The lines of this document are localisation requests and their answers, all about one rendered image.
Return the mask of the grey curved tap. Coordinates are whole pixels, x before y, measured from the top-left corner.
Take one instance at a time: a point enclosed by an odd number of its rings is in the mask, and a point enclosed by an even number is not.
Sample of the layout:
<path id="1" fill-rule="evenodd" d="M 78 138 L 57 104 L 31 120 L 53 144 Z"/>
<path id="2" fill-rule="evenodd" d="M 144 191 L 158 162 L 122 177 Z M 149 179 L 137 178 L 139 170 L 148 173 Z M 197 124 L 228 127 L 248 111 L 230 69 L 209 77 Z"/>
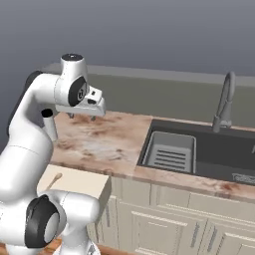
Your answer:
<path id="1" fill-rule="evenodd" d="M 231 108 L 236 86 L 236 76 L 229 72 L 224 79 L 218 108 L 212 123 L 212 130 L 220 132 L 221 128 L 231 128 Z"/>

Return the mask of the wide beige cupboard door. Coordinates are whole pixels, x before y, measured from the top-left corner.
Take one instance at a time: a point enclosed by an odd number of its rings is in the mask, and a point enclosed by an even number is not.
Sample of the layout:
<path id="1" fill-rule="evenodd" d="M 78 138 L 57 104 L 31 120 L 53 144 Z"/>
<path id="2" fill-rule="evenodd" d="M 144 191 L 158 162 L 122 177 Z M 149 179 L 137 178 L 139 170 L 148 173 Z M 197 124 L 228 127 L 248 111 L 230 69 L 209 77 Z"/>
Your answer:
<path id="1" fill-rule="evenodd" d="M 167 212 L 118 202 L 119 247 L 137 255 L 198 255 L 207 218 L 178 209 Z M 190 247 L 196 222 L 195 246 Z"/>

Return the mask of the wooden spoon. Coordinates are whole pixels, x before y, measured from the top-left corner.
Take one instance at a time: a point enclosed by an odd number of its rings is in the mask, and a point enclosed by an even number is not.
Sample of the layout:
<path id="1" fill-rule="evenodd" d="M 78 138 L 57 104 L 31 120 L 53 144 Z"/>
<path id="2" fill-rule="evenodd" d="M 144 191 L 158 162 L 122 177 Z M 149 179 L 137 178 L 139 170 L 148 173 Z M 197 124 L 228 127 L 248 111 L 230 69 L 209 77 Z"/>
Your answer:
<path id="1" fill-rule="evenodd" d="M 49 185 L 47 186 L 47 188 L 45 190 L 49 190 L 51 189 L 51 187 L 60 179 L 62 178 L 63 173 L 59 172 L 55 175 L 55 177 L 53 178 L 53 180 L 49 183 Z"/>

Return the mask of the narrow beige cupboard door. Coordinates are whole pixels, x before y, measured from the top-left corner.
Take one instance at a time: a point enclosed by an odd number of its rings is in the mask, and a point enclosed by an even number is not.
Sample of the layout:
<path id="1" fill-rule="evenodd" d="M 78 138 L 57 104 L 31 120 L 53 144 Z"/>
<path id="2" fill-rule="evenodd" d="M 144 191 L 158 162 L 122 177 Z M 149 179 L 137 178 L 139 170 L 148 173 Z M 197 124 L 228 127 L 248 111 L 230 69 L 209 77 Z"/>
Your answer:
<path id="1" fill-rule="evenodd" d="M 111 227 L 107 226 L 106 208 L 95 223 L 88 226 L 89 236 L 96 244 L 119 248 L 117 198 L 113 195 L 107 203 L 110 208 Z"/>

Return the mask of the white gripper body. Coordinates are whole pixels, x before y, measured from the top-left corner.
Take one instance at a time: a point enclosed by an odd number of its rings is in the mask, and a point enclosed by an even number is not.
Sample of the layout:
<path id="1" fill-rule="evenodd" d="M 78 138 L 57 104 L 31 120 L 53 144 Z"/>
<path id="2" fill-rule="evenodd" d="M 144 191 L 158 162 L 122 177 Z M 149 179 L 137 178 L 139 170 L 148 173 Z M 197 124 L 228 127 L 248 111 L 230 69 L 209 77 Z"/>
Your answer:
<path id="1" fill-rule="evenodd" d="M 101 98 L 95 105 L 88 105 L 85 101 L 82 101 L 75 107 L 56 105 L 56 110 L 58 112 L 69 114 L 84 114 L 88 116 L 102 117 L 106 114 L 106 104 L 105 99 Z"/>

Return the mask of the beige open drawer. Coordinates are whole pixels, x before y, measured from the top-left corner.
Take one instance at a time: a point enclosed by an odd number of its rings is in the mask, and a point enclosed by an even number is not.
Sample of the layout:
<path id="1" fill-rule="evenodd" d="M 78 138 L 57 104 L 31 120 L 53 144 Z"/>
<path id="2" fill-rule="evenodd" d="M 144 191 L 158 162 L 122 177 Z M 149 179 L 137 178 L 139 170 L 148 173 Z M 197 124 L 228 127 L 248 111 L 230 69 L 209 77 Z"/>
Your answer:
<path id="1" fill-rule="evenodd" d="M 112 193 L 111 178 L 108 175 L 49 164 L 37 191 L 44 191 L 58 173 L 62 173 L 62 177 L 52 185 L 52 189 L 90 195 L 99 201 L 100 213 L 104 212 Z"/>

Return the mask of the grey slotted sink tray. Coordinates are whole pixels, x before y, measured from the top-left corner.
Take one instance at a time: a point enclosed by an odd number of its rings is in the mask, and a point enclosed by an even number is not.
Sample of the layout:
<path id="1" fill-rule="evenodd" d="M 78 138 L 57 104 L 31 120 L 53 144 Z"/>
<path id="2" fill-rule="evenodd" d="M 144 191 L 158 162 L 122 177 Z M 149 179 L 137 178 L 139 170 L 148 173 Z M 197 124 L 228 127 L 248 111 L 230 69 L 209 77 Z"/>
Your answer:
<path id="1" fill-rule="evenodd" d="M 196 138 L 192 135 L 154 131 L 145 150 L 143 165 L 165 170 L 196 171 Z"/>

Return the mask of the beige fixed front panel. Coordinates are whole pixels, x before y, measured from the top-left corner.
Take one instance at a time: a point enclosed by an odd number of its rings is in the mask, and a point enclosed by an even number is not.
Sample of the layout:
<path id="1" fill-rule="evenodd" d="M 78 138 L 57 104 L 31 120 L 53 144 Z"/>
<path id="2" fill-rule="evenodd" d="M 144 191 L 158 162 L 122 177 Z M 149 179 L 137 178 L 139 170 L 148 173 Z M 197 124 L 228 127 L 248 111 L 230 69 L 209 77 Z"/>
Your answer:
<path id="1" fill-rule="evenodd" d="M 255 222 L 255 204 L 191 193 L 188 207 L 212 214 Z"/>
<path id="2" fill-rule="evenodd" d="M 153 184 L 150 190 L 150 204 L 155 206 L 176 205 L 186 207 L 189 201 L 189 192 L 167 186 Z"/>

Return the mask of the dark sink basin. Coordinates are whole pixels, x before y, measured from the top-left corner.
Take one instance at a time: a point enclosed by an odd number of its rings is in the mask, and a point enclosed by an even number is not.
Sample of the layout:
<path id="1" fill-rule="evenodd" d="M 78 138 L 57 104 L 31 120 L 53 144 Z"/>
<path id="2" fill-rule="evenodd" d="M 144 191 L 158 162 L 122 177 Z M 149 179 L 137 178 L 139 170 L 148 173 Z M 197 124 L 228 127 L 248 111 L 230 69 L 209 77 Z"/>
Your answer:
<path id="1" fill-rule="evenodd" d="M 189 175 L 255 185 L 255 131 L 152 120 L 137 164 L 142 164 L 154 131 L 192 135 L 196 138 L 196 171 Z"/>

